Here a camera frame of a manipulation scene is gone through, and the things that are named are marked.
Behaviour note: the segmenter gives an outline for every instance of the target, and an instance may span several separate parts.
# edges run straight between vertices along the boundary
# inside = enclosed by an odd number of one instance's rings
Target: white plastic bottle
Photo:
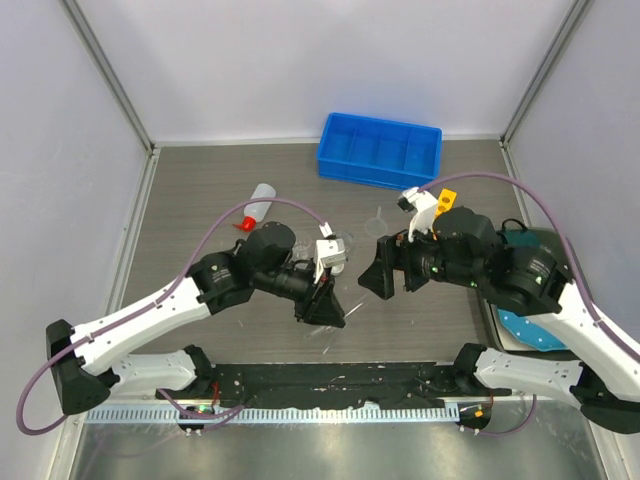
[[[276,190],[271,185],[260,183],[253,191],[251,198],[273,198],[276,196]],[[245,232],[250,232],[257,223],[264,220],[267,210],[271,206],[271,202],[252,203],[244,207],[244,220],[242,224],[236,224],[235,227]]]

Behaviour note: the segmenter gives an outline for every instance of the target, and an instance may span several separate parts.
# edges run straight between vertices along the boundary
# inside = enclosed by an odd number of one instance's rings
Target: white wall
[[[15,405],[44,329],[104,308],[144,152],[58,2],[0,2],[2,478],[45,478],[58,432],[30,438]],[[49,375],[28,424],[59,415]]]
[[[331,111],[501,134],[571,0],[82,0],[157,141],[319,137]]]
[[[566,226],[596,302],[640,341],[638,18],[636,0],[593,3],[512,150]],[[640,435],[618,443],[640,478]]]

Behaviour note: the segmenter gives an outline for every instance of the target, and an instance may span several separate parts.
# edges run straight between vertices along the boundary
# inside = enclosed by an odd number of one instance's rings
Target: blue plastic bin
[[[438,176],[442,130],[332,113],[318,147],[318,175],[404,190]]]

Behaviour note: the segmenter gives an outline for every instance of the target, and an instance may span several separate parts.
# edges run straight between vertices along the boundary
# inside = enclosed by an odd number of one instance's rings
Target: yellow block
[[[453,190],[449,190],[447,188],[443,188],[442,192],[440,192],[440,196],[438,197],[438,209],[436,210],[436,216],[434,220],[438,218],[438,216],[444,212],[448,212],[453,207],[453,202],[456,201],[456,197],[458,194]]]

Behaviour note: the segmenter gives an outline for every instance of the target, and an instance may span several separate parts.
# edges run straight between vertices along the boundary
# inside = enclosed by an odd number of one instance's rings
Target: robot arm
[[[473,288],[496,307],[545,328],[581,360],[547,361],[467,344],[454,362],[461,386],[537,393],[579,408],[610,430],[640,431],[640,365],[629,353],[640,353],[640,345],[602,312],[594,322],[554,252],[509,244],[487,217],[468,208],[453,208],[434,220],[438,200],[416,188],[398,203],[414,212],[410,227],[378,240],[373,264],[358,279],[361,286],[391,298],[393,270],[400,270],[409,292],[430,280]]]
[[[344,312],[333,293],[330,275],[332,266],[346,260],[344,244],[330,231],[323,234],[328,238],[316,242],[315,262],[293,262],[294,233],[285,225],[270,222],[246,241],[238,240],[233,249],[204,256],[166,300],[95,339],[92,332],[155,304],[170,285],[90,323],[72,327],[59,320],[49,325],[49,358],[83,337],[91,338],[51,369],[63,412],[87,411],[115,392],[166,388],[190,396],[204,393],[211,384],[212,369],[202,349],[191,345],[171,354],[129,353],[181,325],[248,302],[256,289],[292,300],[298,321],[344,327]]]

